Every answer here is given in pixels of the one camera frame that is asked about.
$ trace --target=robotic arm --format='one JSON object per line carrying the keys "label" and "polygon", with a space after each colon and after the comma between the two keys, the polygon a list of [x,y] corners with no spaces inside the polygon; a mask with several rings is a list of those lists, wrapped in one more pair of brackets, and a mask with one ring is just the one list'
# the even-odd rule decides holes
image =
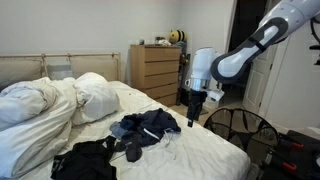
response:
{"label": "robotic arm", "polygon": [[199,49],[192,66],[188,126],[192,127],[193,121],[198,120],[207,92],[217,101],[224,94],[207,90],[211,76],[220,83],[235,82],[259,54],[319,13],[320,0],[282,0],[261,20],[257,31],[235,50],[220,55],[212,48]]}

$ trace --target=doorway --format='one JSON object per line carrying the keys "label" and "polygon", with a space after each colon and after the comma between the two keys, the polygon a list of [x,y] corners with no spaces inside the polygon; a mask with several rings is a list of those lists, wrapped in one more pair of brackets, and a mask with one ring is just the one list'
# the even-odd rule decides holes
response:
{"label": "doorway", "polygon": [[[237,0],[228,51],[236,49],[258,28],[265,15],[268,0]],[[251,66],[233,84],[223,84],[224,97],[219,106],[242,106]]]}

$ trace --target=door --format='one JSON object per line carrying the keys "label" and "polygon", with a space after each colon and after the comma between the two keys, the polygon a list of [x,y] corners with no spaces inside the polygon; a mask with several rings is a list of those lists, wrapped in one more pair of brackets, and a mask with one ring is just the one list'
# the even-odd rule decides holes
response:
{"label": "door", "polygon": [[[269,0],[267,10],[271,10],[279,2],[280,0]],[[276,50],[277,45],[272,45],[252,62],[252,68],[242,101],[243,107],[248,111],[253,113],[258,113],[259,111]]]}

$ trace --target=wooden dresser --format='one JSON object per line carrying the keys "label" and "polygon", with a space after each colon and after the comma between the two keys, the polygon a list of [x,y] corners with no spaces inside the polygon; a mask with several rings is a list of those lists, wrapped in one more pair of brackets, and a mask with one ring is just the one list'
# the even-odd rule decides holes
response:
{"label": "wooden dresser", "polygon": [[176,103],[178,46],[131,45],[132,87],[166,106]]}

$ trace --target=bed headboard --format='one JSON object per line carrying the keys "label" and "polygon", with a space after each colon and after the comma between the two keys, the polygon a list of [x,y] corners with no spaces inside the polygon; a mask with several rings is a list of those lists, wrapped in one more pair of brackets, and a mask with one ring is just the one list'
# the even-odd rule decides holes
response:
{"label": "bed headboard", "polygon": [[65,71],[60,79],[70,76],[78,78],[86,72],[95,72],[108,81],[121,81],[120,62],[120,53],[0,55],[0,91],[19,81],[50,77],[54,75],[53,69],[62,67]]}

